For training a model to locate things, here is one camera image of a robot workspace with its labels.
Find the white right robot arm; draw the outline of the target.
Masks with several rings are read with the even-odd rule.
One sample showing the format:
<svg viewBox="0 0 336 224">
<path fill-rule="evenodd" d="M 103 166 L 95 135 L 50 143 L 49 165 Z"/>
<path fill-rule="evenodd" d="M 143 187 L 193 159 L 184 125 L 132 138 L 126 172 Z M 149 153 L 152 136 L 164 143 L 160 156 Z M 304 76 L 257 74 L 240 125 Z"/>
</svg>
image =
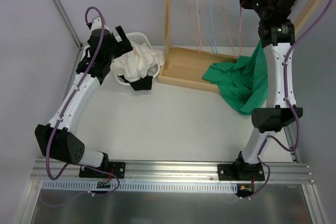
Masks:
<svg viewBox="0 0 336 224">
<path fill-rule="evenodd" d="M 234 163 L 225 169 L 231 179 L 263 181 L 259 158 L 268 140 L 303 115 L 303 109 L 296 104 L 291 75 L 290 49 L 295 43 L 295 27 L 289 15 L 295 1 L 239 0 L 243 9 L 254 10 L 260 18 L 258 35 L 266 57 L 268 97 L 264 108 L 253 109 L 254 128 L 249 141 Z"/>
</svg>

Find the black tank top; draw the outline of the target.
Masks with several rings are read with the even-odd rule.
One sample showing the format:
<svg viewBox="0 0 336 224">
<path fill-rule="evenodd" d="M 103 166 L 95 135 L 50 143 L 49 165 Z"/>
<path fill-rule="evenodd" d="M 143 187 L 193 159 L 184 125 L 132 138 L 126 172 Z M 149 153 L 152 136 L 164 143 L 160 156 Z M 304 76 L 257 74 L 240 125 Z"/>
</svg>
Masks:
<svg viewBox="0 0 336 224">
<path fill-rule="evenodd" d="M 124 81 L 124 83 L 127 83 L 130 85 L 132 90 L 134 91 L 149 91 L 152 90 L 152 83 L 153 83 L 153 77 L 147 75 L 144 78 L 140 78 L 137 81 L 130 82 L 128 81 L 124 76 L 120 76 L 121 80 Z"/>
</svg>

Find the pink wire hanger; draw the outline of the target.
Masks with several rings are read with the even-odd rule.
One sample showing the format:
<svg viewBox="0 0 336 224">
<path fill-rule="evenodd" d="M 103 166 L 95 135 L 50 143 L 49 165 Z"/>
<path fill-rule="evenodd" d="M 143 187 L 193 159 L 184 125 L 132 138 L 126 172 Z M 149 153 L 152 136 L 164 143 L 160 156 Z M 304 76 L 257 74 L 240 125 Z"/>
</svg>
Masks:
<svg viewBox="0 0 336 224">
<path fill-rule="evenodd" d="M 198 0 L 194 0 L 194 1 L 195 1 L 195 6 L 196 6 L 197 21 L 195 21 L 194 14 L 192 12 L 191 0 L 186 0 L 186 4 L 187 4 L 187 9 L 188 9 L 188 13 L 189 13 L 189 17 L 190 17 L 190 21 L 192 25 L 192 31 L 193 31 L 193 35 L 194 35 L 194 39 L 196 43 L 196 50 L 197 50 L 197 53 L 200 55 L 202 53 L 201 25 L 200 25 Z"/>
</svg>

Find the pink hanger with cream top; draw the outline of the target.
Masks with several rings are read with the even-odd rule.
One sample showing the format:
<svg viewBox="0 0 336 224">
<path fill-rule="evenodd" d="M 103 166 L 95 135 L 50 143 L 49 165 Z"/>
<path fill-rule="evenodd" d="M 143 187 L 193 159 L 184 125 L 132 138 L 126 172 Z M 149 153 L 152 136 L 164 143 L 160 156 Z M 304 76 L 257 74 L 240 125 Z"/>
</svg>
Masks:
<svg viewBox="0 0 336 224">
<path fill-rule="evenodd" d="M 239 21 L 238 21 L 238 32 L 237 32 L 237 42 L 238 42 L 238 52 L 236 52 L 235 50 L 235 46 L 234 46 L 234 40 L 233 40 L 233 34 L 232 34 L 232 20 L 231 18 L 229 18 L 228 15 L 228 11 L 229 11 L 229 7 L 228 7 L 228 2 L 230 0 L 219 0 L 220 2 L 220 8 L 222 11 L 222 15 L 223 15 L 223 19 L 224 19 L 224 23 L 225 23 L 225 27 L 226 27 L 226 31 L 227 31 L 227 36 L 229 39 L 229 44 L 232 50 L 232 54 L 234 56 L 235 59 L 238 59 L 241 56 L 241 50 L 242 50 L 242 41 L 241 41 L 241 34 L 242 34 L 242 8 L 239 8 Z"/>
</svg>

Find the blue wire hanger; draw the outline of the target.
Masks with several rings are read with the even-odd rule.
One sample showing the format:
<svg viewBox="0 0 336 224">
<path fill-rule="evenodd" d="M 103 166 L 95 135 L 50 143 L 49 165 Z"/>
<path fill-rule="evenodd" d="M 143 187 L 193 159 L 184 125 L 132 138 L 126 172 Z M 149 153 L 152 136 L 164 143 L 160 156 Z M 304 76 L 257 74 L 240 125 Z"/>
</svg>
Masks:
<svg viewBox="0 0 336 224">
<path fill-rule="evenodd" d="M 202 47 L 202 31 L 204 31 L 208 44 L 212 50 L 212 53 L 217 55 L 217 43 L 215 39 L 215 33 L 214 33 L 214 24 L 213 24 L 213 14 L 212 14 L 212 7 L 211 7 L 211 0 L 207 0 L 208 5 L 208 13 L 202 14 L 200 10 L 200 3 L 198 0 L 194 0 L 195 2 L 195 8 L 196 8 L 196 18 L 197 21 L 194 20 L 194 15 L 191 11 L 191 2 L 189 0 L 186 0 L 188 12 L 190 15 L 190 21 L 192 24 L 192 29 L 194 33 L 194 38 L 196 42 L 196 49 L 197 52 L 200 54 L 203 52 Z"/>
</svg>

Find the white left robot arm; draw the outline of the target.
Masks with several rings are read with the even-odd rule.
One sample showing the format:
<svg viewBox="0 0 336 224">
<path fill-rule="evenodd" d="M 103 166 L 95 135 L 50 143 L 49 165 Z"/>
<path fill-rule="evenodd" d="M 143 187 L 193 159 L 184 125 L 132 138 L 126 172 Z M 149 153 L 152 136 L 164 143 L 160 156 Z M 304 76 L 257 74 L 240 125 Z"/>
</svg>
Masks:
<svg viewBox="0 0 336 224">
<path fill-rule="evenodd" d="M 131 52 L 133 47 L 121 26 L 116 27 L 120 39 L 108 28 L 95 28 L 93 24 L 89 27 L 89 47 L 77 65 L 72 87 L 52 119 L 46 125 L 37 125 L 35 136 L 44 157 L 91 166 L 97 177 L 104 177 L 109 172 L 107 154 L 87 148 L 76 132 L 86 106 L 110 72 L 113 59 Z"/>
</svg>

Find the cream tank top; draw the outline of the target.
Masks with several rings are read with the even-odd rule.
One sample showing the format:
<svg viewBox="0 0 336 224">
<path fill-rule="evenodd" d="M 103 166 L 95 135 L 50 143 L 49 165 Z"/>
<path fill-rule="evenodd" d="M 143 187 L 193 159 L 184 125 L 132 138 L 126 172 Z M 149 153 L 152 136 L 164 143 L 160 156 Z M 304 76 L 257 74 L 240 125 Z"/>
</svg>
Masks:
<svg viewBox="0 0 336 224">
<path fill-rule="evenodd" d="M 124 76 L 126 81 L 135 82 L 147 76 L 156 77 L 164 65 L 164 53 L 157 49 L 151 49 L 145 44 L 139 45 L 131 42 L 133 49 L 115 58 L 112 61 L 112 72 L 118 76 Z"/>
</svg>

